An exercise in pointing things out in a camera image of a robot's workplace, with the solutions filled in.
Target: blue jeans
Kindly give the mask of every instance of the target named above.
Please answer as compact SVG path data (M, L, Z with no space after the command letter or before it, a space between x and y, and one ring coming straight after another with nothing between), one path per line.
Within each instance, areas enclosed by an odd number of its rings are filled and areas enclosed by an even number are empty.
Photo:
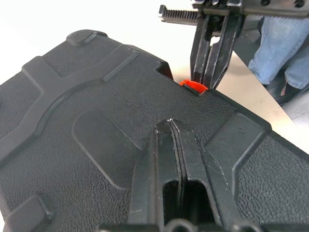
M248 68L264 85L287 65L287 82L302 89L309 83L309 19L265 17L261 46Z

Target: black plastic case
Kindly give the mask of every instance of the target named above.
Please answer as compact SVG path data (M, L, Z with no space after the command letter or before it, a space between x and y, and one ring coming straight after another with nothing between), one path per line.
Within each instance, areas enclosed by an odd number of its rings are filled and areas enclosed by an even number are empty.
M69 35L0 86L0 165L6 231L309 223L307 154L97 31Z

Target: clamp jaw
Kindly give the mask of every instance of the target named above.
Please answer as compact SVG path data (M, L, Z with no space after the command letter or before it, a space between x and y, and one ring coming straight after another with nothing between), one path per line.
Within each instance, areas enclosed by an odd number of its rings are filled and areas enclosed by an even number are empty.
M196 0L194 11L168 10L161 5L161 21L197 26L190 57L191 80L217 88L228 68L237 37L247 15L309 17L309 0ZM218 43L210 45L213 36Z

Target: orange tab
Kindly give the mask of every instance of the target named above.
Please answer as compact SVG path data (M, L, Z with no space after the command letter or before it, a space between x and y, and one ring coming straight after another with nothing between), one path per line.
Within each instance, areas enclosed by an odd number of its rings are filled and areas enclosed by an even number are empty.
M200 84L199 82L195 82L195 81L184 80L184 81L181 81L179 83L179 85L181 85L181 86L183 86L185 84L187 86L190 86L191 88L195 89L199 93L203 93L204 91L206 91L208 89L206 86Z

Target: person's leg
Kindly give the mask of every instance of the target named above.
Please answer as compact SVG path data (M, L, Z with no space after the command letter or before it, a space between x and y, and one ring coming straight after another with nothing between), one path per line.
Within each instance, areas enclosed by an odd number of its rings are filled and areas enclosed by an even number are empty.
M303 89L309 83L309 36L289 62L285 78L289 85L298 89Z
M309 19L266 17L261 46L248 68L262 84L268 85L296 54L308 34Z

